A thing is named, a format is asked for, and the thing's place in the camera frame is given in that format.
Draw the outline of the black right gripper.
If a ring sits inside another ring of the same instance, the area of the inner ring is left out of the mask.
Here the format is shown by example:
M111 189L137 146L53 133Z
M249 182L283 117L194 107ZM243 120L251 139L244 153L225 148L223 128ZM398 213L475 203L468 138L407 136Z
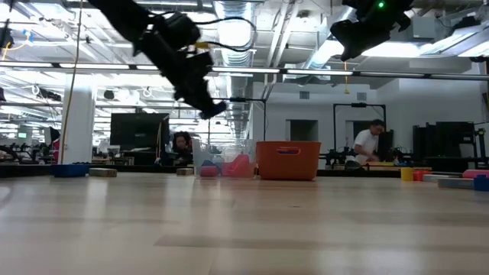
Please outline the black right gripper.
M343 46L340 60L347 61L389 40L390 32L396 26L401 32L410 25L411 19L406 15L374 15L355 23L349 20L337 21L331 26L330 31Z

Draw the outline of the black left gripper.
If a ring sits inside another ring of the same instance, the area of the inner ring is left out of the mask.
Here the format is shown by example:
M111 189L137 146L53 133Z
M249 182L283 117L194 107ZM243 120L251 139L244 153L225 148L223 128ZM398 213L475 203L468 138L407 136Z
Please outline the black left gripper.
M201 119L210 119L227 109L225 102L214 103L208 81L213 60L209 52L191 53L173 49L157 31L145 31L134 42L134 53L142 52L174 86L174 98L199 110Z

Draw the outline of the blue toy brick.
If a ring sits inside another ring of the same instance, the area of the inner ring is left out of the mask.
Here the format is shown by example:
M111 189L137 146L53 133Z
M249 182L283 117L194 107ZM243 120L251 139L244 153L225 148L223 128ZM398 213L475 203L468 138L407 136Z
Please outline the blue toy brick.
M473 180L474 191L489 192L489 177L484 174L477 175Z
M89 168L86 164L57 164L51 166L51 175L59 178L84 177Z

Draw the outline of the person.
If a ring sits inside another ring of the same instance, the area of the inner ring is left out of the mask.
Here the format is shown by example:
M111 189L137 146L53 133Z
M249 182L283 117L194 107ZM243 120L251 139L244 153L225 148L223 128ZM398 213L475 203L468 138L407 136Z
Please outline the person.
M174 163L187 166L193 162L191 137L187 131L179 131L173 135L172 150L176 154Z
M367 162L378 162L379 157L376 155L379 136L384 132L384 122L380 119L374 119L368 129L360 131L354 142L354 152L356 161L360 164Z

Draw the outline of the clear plastic bin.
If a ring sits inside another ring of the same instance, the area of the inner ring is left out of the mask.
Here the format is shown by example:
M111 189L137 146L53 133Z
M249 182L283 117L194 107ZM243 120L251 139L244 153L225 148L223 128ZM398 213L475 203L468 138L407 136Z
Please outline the clear plastic bin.
M201 140L192 139L193 143L193 168L194 174L200 178L234 178L222 175L222 164L232 162L239 154L247 154L250 161L254 163L254 178L257 173L256 162L256 141L253 140L237 140L231 144L211 145L201 142ZM200 170L204 160L211 160L220 170L217 177L201 177Z

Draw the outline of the black monitor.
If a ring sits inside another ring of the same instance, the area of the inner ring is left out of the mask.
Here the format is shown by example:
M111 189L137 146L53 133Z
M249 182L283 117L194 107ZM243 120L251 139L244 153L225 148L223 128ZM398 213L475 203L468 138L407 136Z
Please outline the black monitor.
M167 113L113 113L110 124L110 144L122 150L164 147L169 143Z

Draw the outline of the orange plastic bin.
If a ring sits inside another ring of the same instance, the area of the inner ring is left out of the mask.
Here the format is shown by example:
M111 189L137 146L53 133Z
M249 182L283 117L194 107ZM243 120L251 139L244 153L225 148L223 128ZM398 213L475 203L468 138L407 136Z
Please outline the orange plastic bin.
M259 175L263 180L314 180L320 149L318 141L258 141Z

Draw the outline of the white pillar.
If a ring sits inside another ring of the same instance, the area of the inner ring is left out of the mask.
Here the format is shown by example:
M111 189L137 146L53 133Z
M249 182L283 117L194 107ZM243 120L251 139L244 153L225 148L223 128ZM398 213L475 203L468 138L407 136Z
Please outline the white pillar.
M92 160L96 93L96 81L91 75L66 75L59 164L88 163Z

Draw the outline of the black cabinet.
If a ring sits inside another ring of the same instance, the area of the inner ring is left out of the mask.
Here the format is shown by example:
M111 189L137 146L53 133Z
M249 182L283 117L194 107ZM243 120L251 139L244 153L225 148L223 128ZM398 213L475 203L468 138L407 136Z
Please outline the black cabinet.
M472 122L437 121L413 126L414 160L433 171L464 172L475 151Z

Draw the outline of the black stand frame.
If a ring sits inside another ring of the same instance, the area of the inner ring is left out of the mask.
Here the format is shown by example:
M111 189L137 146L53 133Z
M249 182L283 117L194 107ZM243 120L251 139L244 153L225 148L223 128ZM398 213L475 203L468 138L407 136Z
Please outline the black stand frame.
M262 109L263 109L263 116L264 116L263 140L264 141L267 140L266 134L267 134L267 126L268 126L268 117L267 117L267 100L266 99L253 99L253 98L246 98L246 97L239 96L239 97L229 97L229 98L213 97L212 100L234 102L234 103L260 102Z
M384 104L368 104L364 102L353 102L353 103L333 103L332 105L332 121L333 121L333 144L334 148L336 149L337 147L337 126L336 126L336 108L338 106L348 106L351 108L367 108L367 107L372 107L373 110L376 110L376 107L380 107L383 110L383 122L384 122L384 128L387 129L387 106Z

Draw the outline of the silver ventilation duct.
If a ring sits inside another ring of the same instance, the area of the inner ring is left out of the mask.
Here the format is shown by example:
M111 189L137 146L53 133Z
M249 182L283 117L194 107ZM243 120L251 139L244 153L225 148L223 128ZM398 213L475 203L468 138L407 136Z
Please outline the silver ventilation duct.
M234 2L234 1L217 1L214 2L215 13L219 19L229 17L245 18L254 23L255 4L251 2ZM252 26L246 21L229 20L221 21L217 24L219 43L238 49L245 49L252 45L254 32ZM253 53L235 52L229 49L222 49L222 65L230 67L250 67L252 64ZM226 89L228 97L248 97L248 77L244 76L227 76ZM235 104L230 106L230 119L232 130L236 138L245 138L245 132L248 124L247 104Z

